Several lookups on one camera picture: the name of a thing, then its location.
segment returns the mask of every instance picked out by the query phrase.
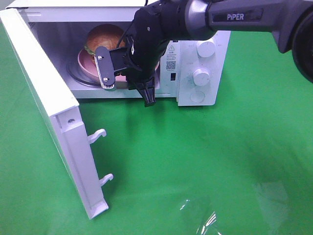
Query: white microwave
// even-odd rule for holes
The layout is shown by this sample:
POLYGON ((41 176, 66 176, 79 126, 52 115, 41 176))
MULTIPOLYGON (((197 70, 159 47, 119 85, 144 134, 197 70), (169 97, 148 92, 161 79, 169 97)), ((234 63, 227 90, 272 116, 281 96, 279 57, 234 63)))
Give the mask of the white microwave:
MULTIPOLYGON (((100 24, 125 30, 142 0, 16 0, 0 18, 24 70, 63 162, 73 179, 88 217, 108 209, 77 98, 139 98, 127 83, 113 92, 88 81, 79 66, 88 32, 100 24)), ((175 97, 179 106, 213 105, 223 70, 230 32, 219 31, 207 41, 171 41, 157 69, 156 97, 175 97)))

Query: green surface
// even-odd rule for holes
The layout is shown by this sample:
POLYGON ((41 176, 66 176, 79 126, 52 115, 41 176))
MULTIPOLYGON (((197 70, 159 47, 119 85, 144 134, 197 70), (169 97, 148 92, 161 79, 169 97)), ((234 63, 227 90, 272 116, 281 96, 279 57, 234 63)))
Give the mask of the green surface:
POLYGON ((88 220, 0 26, 0 234, 313 234, 313 84, 267 33, 231 36, 217 103, 80 100, 110 209, 88 220))

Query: microwave door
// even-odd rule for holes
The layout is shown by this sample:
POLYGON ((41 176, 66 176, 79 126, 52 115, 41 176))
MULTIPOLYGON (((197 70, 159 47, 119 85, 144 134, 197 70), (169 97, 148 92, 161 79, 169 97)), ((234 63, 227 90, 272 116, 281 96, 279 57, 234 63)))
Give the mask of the microwave door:
POLYGON ((99 179, 90 144, 105 130, 88 136, 79 103, 31 32, 23 10, 0 11, 0 18, 63 163, 91 219, 108 209, 101 186, 112 174, 99 179))

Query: burger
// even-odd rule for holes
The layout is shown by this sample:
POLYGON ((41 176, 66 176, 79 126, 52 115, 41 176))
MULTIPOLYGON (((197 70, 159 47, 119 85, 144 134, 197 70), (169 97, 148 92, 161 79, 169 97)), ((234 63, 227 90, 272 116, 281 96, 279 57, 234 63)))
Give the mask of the burger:
MULTIPOLYGON (((113 50, 120 38, 123 35, 123 30, 113 24, 102 24, 93 28, 88 36, 85 44, 85 50, 90 55, 91 61, 95 64, 94 56, 98 47, 106 47, 108 50, 113 50)), ((121 41, 121 47, 125 46, 125 42, 121 41)))

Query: microwave control knob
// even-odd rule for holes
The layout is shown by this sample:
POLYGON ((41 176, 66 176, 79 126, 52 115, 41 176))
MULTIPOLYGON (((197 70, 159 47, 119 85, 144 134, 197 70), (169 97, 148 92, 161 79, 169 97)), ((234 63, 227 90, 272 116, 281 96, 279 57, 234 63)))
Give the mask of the microwave control knob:
POLYGON ((197 69, 193 73, 193 79, 196 86, 205 86, 211 78, 210 72, 206 69, 197 69))
POLYGON ((207 41, 197 42, 197 52, 200 57, 207 58, 215 53, 215 41, 213 38, 207 41))

